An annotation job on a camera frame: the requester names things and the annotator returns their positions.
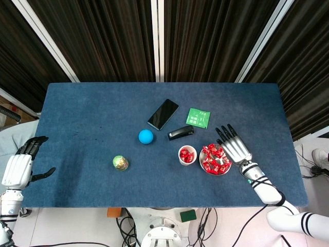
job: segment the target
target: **smartphone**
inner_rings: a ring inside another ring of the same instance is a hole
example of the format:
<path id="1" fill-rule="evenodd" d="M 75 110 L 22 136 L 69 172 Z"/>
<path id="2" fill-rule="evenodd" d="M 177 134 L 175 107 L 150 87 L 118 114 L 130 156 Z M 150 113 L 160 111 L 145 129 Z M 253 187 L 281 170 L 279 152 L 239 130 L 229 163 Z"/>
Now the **smartphone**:
<path id="1" fill-rule="evenodd" d="M 178 105 L 176 103 L 172 102 L 170 99 L 166 99 L 152 117 L 150 117 L 148 123 L 155 129 L 161 130 L 177 109 Z"/>

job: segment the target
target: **green card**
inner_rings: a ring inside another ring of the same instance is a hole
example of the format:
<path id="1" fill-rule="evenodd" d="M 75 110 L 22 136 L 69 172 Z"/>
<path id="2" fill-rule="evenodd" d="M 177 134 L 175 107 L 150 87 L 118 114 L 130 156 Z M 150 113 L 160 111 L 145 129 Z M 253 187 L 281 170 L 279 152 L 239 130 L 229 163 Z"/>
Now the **green card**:
<path id="1" fill-rule="evenodd" d="M 210 112 L 191 108 L 186 123 L 188 125 L 193 125 L 206 129 L 208 127 L 209 117 Z"/>

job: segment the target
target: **white cup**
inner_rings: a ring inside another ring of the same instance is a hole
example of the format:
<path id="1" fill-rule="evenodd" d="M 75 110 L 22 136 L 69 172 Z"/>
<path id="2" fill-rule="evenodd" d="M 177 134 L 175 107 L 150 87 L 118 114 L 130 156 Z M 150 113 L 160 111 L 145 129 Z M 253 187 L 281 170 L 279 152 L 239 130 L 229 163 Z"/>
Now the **white cup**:
<path id="1" fill-rule="evenodd" d="M 190 153 L 193 153 L 193 154 L 194 154 L 194 158 L 193 158 L 192 162 L 190 162 L 190 163 L 185 163 L 184 161 L 181 160 L 179 154 L 180 154 L 180 152 L 181 152 L 181 150 L 182 150 L 183 148 L 186 148 Z M 180 162 L 183 166 L 188 166 L 188 165 L 191 165 L 192 163 L 194 163 L 195 160 L 196 160 L 196 157 L 197 157 L 196 150 L 195 150 L 195 148 L 193 148 L 192 146 L 189 146 L 189 145 L 182 146 L 182 147 L 179 149 L 179 151 L 178 151 L 178 159 L 179 159 L 179 162 Z"/>

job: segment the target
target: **curtain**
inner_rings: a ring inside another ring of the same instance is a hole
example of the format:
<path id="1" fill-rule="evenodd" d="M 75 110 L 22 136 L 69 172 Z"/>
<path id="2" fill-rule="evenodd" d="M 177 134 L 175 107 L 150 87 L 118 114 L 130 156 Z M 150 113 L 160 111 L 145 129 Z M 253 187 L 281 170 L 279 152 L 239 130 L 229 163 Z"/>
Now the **curtain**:
<path id="1" fill-rule="evenodd" d="M 155 81 L 150 0 L 28 2 L 80 81 Z"/>
<path id="2" fill-rule="evenodd" d="M 329 1 L 295 1 L 247 75 L 276 82 L 293 139 L 329 125 Z"/>
<path id="3" fill-rule="evenodd" d="M 234 82 L 277 3 L 166 0 L 164 80 Z"/>
<path id="4" fill-rule="evenodd" d="M 35 112 L 48 84 L 69 81 L 10 0 L 0 1 L 0 87 Z"/>

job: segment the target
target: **blue table cover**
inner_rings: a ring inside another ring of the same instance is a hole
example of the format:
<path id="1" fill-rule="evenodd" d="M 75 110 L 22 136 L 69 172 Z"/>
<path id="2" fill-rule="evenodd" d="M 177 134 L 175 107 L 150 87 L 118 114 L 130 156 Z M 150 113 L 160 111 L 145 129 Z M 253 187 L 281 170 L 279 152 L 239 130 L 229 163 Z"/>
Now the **blue table cover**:
<path id="1" fill-rule="evenodd" d="M 147 124 L 167 99 L 179 105 L 161 131 Z M 168 140 L 186 125 L 190 108 L 211 112 L 208 129 Z M 198 162 L 182 166 L 178 150 L 198 152 L 215 143 L 215 127 L 232 124 L 260 167 L 296 206 L 307 197 L 276 84 L 249 83 L 54 83 L 50 84 L 37 136 L 46 135 L 33 174 L 56 167 L 24 191 L 29 207 L 241 207 L 263 205 L 236 166 L 223 176 Z M 142 129 L 155 139 L 138 140 Z M 112 160 L 123 155 L 126 171 Z"/>

